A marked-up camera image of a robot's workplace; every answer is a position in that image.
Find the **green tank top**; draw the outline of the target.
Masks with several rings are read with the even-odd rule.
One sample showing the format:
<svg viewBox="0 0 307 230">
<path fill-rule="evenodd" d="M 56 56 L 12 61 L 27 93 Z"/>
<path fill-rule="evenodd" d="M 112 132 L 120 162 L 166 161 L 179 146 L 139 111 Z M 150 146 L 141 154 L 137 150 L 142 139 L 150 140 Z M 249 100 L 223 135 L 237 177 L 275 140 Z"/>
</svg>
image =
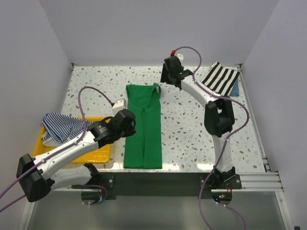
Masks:
<svg viewBox="0 0 307 230">
<path fill-rule="evenodd" d="M 128 109 L 136 116 L 136 133 L 126 138 L 124 168 L 162 168 L 161 92 L 157 83 L 126 86 Z"/>
</svg>

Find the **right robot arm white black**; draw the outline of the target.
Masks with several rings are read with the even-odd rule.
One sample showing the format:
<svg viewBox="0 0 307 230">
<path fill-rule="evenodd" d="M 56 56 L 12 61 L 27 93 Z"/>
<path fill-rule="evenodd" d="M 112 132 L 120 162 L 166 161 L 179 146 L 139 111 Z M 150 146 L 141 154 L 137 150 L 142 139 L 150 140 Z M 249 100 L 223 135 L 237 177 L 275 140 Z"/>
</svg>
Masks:
<svg viewBox="0 0 307 230">
<path fill-rule="evenodd" d="M 225 188 L 236 174 L 228 137 L 235 123 L 231 101 L 222 99 L 220 95 L 195 80 L 193 73 L 184 69 L 176 56 L 164 59 L 160 82 L 178 87 L 204 107 L 204 126 L 212 135 L 215 153 L 214 170 L 209 181 L 219 188 Z"/>
</svg>

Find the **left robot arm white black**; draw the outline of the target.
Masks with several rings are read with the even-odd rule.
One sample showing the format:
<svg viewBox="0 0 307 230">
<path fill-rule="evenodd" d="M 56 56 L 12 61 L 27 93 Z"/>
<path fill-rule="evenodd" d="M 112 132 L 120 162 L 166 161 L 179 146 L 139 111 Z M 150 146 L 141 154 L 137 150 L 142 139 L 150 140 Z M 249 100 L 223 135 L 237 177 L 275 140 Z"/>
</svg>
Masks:
<svg viewBox="0 0 307 230">
<path fill-rule="evenodd" d="M 52 190 L 77 185 L 94 188 L 101 176 L 91 163 L 74 169 L 64 169 L 80 156 L 112 144 L 120 138 L 135 134 L 136 116 L 128 109 L 114 117 L 94 122 L 80 135 L 62 146 L 32 158 L 26 154 L 19 159 L 17 180 L 29 202 L 46 197 Z"/>
</svg>

